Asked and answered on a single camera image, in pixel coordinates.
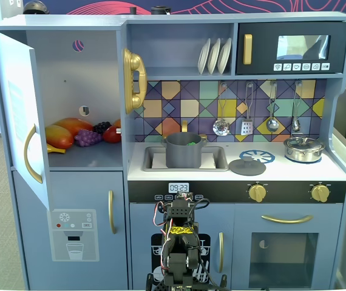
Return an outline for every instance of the toy kitchen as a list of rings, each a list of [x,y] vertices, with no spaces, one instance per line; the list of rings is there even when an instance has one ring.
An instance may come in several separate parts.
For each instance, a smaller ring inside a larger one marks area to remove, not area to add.
[[[148,273],[157,286],[166,206],[181,195],[198,205],[198,282],[333,289],[346,165],[332,128],[345,85],[338,12],[0,21],[26,288],[141,290]]]

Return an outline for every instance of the microwave handle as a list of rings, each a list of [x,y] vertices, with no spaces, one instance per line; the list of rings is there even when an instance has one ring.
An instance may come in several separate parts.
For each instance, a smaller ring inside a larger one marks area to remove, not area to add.
[[[243,64],[251,65],[251,58],[253,56],[253,35],[245,35],[243,42]]]

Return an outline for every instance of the digital clock display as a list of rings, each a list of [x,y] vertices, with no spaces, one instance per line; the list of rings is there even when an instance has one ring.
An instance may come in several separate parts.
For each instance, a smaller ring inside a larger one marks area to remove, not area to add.
[[[169,183],[169,193],[189,192],[189,183]]]

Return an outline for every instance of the lower cabinet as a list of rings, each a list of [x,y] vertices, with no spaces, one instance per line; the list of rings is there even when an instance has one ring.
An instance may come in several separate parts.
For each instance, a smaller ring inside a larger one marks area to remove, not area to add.
[[[160,267],[161,227],[152,223],[155,204],[131,204],[131,250],[133,289],[145,288],[146,276],[154,274],[154,284],[162,279]],[[163,215],[157,212],[156,222],[162,222]],[[199,238],[202,248],[202,260],[213,280],[220,284],[222,275],[228,277],[231,287],[232,239],[234,231],[234,204],[210,204],[205,209],[195,211],[198,222]],[[203,283],[208,276],[201,266],[194,276]]]
[[[236,204],[233,290],[329,289],[342,204]]]
[[[48,213],[13,172],[30,290],[128,289],[122,173],[50,176]]]

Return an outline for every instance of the yellow sticker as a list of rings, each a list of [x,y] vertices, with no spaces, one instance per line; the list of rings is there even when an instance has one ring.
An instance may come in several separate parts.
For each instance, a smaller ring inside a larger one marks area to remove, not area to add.
[[[189,227],[172,226],[171,233],[181,235],[182,233],[193,233]]]

